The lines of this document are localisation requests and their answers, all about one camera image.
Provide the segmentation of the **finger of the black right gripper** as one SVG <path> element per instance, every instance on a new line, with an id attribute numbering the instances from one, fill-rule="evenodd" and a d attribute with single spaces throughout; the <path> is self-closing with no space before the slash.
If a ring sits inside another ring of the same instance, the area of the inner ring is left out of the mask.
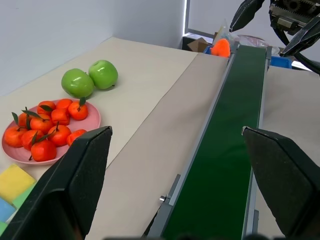
<path id="1" fill-rule="evenodd" d="M 320 39 L 320 17 L 314 17 L 302 29 L 300 29 L 292 40 L 281 52 L 281 56 L 293 56 L 311 47 Z"/>
<path id="2" fill-rule="evenodd" d="M 254 17 L 255 13 L 262 7 L 263 0 L 245 0 L 236 11 L 230 27 L 230 32 L 243 29 Z"/>

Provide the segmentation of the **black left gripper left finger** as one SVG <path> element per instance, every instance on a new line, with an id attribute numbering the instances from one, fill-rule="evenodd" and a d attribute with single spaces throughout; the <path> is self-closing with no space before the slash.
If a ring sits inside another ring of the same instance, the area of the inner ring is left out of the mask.
<path id="1" fill-rule="evenodd" d="M 77 138 L 42 175 L 0 238 L 85 239 L 104 184 L 111 138 L 110 126 Z"/>

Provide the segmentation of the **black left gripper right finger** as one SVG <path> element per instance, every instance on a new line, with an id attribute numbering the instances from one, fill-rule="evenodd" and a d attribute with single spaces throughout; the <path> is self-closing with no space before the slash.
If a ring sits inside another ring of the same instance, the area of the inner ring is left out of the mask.
<path id="1" fill-rule="evenodd" d="M 258 188 L 286 238 L 320 238 L 320 168 L 290 138 L 243 127 Z"/>

